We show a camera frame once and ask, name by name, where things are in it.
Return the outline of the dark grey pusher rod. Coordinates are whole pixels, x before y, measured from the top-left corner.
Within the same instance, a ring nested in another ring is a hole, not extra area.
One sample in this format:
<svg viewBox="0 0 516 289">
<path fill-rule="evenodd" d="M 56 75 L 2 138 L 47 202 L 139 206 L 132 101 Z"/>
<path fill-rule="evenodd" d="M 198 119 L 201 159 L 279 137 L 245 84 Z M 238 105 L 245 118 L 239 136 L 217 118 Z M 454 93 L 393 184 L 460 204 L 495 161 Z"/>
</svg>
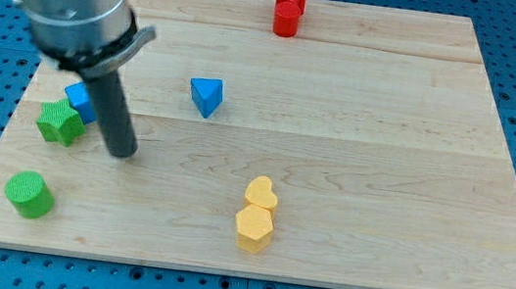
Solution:
<svg viewBox="0 0 516 289">
<path fill-rule="evenodd" d="M 136 153 L 138 143 L 120 81 L 117 72 L 108 72 L 84 83 L 106 148 L 125 159 Z"/>
</svg>

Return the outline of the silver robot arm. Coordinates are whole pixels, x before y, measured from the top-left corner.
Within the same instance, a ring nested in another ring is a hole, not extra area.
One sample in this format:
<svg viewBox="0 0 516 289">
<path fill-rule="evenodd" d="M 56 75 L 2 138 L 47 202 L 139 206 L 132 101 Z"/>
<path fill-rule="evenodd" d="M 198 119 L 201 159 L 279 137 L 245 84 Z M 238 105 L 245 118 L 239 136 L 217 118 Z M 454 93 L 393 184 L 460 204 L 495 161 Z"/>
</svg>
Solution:
<svg viewBox="0 0 516 289">
<path fill-rule="evenodd" d="M 128 0 L 13 2 L 27 16 L 40 53 L 84 82 L 109 153 L 130 158 L 138 143 L 118 70 L 155 40 L 155 29 L 138 27 Z"/>
</svg>

